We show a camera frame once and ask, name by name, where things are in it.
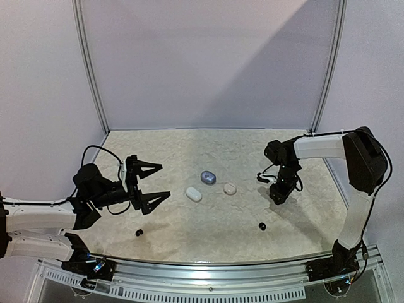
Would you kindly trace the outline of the white oblong charging case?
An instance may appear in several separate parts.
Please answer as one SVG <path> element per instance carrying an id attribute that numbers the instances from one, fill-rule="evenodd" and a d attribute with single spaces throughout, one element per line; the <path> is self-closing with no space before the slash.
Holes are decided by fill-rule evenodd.
<path id="1" fill-rule="evenodd" d="M 203 197 L 202 194 L 194 187 L 188 187 L 185 194 L 190 200 L 195 202 L 201 201 Z"/>

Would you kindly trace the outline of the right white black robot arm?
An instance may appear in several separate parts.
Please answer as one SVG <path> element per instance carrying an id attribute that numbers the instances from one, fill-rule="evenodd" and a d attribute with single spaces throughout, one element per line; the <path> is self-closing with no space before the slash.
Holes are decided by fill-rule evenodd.
<path id="1" fill-rule="evenodd" d="M 312 158 L 337 158 L 345 162 L 350 198 L 342 231 L 326 262 L 331 275 L 340 275 L 360 248 L 376 196 L 392 175 L 391 159 L 371 129 L 320 134 L 303 134 L 286 141 L 273 140 L 264 149 L 265 157 L 278 172 L 268 195 L 281 205 L 295 190 L 300 161 Z"/>

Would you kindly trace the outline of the blue earbud charging case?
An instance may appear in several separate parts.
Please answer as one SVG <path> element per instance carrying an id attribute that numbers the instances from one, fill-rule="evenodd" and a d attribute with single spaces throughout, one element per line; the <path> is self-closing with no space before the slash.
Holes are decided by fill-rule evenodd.
<path id="1" fill-rule="evenodd" d="M 207 170 L 202 171 L 202 173 L 200 175 L 200 179 L 201 179 L 202 183 L 207 184 L 207 185 L 213 185 L 217 181 L 216 175 Z"/>

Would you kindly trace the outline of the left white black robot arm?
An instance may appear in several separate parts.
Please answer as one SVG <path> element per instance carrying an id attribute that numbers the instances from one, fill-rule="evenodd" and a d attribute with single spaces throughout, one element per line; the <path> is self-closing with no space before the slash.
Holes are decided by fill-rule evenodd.
<path id="1" fill-rule="evenodd" d="M 138 160 L 136 155 L 120 164 L 121 178 L 105 178 L 94 163 L 82 165 L 73 182 L 76 196 L 59 201 L 23 201 L 1 197 L 1 257 L 31 256 L 69 261 L 81 274 L 94 262 L 77 230 L 90 228 L 100 210 L 128 202 L 143 215 L 150 214 L 170 197 L 170 192 L 143 193 L 138 181 L 160 171 L 162 165 Z"/>

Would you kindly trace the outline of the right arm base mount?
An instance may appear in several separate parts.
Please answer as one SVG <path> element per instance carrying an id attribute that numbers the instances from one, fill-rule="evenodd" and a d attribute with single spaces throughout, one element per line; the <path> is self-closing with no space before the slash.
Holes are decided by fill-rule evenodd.
<path id="1" fill-rule="evenodd" d="M 319 258 L 305 264 L 309 281 L 326 280 L 359 271 L 356 254 L 334 252 L 331 257 Z"/>

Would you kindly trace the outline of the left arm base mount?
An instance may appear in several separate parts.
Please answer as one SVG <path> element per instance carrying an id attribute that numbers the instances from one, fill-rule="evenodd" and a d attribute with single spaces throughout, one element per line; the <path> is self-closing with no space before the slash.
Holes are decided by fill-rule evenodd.
<path id="1" fill-rule="evenodd" d="M 65 271 L 85 276 L 88 280 L 112 281 L 117 263 L 106 257 L 96 258 L 88 252 L 72 255 L 69 261 L 63 261 Z"/>

